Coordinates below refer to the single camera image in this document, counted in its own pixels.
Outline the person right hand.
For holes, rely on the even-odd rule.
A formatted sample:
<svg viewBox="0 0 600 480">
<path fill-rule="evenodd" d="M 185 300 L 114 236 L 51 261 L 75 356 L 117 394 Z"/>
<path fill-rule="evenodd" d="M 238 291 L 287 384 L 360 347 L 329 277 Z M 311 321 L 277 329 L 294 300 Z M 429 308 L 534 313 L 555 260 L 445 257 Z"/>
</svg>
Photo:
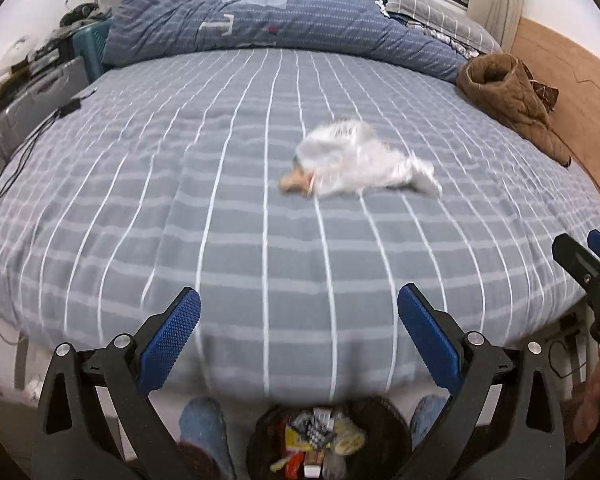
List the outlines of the person right hand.
<svg viewBox="0 0 600 480">
<path fill-rule="evenodd" d="M 600 351 L 588 380 L 560 408 L 566 445 L 585 443 L 600 423 Z"/>
</svg>

